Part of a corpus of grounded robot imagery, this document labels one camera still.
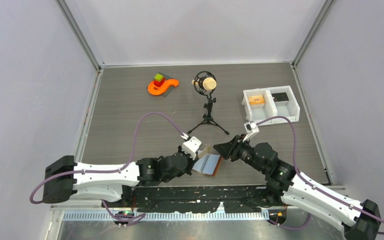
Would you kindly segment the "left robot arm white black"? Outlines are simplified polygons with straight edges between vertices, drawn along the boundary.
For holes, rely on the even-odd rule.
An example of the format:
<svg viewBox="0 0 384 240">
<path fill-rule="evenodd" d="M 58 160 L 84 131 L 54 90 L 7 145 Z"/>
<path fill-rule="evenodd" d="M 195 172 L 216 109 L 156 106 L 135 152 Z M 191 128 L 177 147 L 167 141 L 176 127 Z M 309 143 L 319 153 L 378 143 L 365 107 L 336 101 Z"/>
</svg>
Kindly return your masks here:
<svg viewBox="0 0 384 240">
<path fill-rule="evenodd" d="M 134 187 L 155 187 L 191 175 L 196 154 L 181 147 L 172 155 L 142 158 L 129 164 L 88 164 L 65 155 L 46 167 L 41 202 L 57 204 L 72 198 L 116 202 L 128 207 Z"/>
</svg>

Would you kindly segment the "brown card holder wallet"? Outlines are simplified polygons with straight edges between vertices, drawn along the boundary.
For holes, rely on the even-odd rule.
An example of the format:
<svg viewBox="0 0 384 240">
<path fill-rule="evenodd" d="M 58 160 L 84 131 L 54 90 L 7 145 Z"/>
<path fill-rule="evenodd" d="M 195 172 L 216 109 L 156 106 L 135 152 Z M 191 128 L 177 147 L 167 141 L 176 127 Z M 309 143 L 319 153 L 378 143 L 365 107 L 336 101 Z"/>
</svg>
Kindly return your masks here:
<svg viewBox="0 0 384 240">
<path fill-rule="evenodd" d="M 224 160 L 223 157 L 214 151 L 211 144 L 199 150 L 197 156 L 199 159 L 192 170 L 204 176 L 215 177 Z"/>
</svg>

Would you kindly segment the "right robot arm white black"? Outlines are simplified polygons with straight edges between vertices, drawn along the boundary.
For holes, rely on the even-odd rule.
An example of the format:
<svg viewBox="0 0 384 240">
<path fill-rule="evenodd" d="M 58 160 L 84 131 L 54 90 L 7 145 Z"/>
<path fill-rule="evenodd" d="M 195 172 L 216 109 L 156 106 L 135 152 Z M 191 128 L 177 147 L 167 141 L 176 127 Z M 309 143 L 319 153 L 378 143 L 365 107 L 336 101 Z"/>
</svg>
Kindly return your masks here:
<svg viewBox="0 0 384 240">
<path fill-rule="evenodd" d="M 317 183 L 289 163 L 267 143 L 250 146 L 242 135 L 226 143 L 215 144 L 214 150 L 224 159 L 242 160 L 265 176 L 265 198 L 271 205 L 292 205 L 331 224 L 347 240 L 374 240 L 380 228 L 378 205 L 341 195 Z"/>
</svg>

